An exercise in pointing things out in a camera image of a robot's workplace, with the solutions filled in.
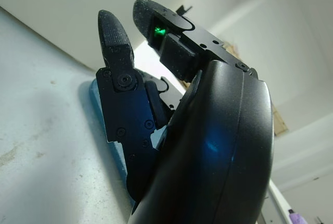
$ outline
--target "green light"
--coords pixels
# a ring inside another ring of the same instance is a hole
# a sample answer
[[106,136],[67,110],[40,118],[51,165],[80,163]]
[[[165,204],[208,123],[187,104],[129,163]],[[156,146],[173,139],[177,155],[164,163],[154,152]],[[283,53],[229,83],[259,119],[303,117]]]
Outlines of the green light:
[[160,27],[155,27],[154,37],[156,37],[158,35],[164,36],[165,35],[165,29],[161,29]]

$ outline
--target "screw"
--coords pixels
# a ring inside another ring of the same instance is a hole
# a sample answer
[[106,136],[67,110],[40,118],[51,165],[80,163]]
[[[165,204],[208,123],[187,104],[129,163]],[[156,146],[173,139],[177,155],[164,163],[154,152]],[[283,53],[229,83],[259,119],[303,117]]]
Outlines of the screw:
[[148,147],[148,141],[147,140],[143,140],[142,147],[144,147],[144,148]]
[[110,70],[104,70],[103,71],[103,77],[111,77],[111,71]]
[[123,137],[126,134],[126,130],[124,128],[118,128],[117,129],[117,136],[118,137]]
[[147,120],[147,121],[145,122],[145,127],[146,127],[147,129],[151,129],[151,128],[153,128],[153,126],[154,126],[154,123],[152,122],[152,120]]
[[118,76],[118,84],[121,87],[127,87],[132,83],[132,77],[129,74],[121,74]]
[[248,72],[250,70],[250,68],[246,64],[240,61],[236,63],[236,67],[240,68],[244,72]]
[[130,155],[129,159],[130,159],[130,161],[133,161],[135,159],[135,155],[134,154]]

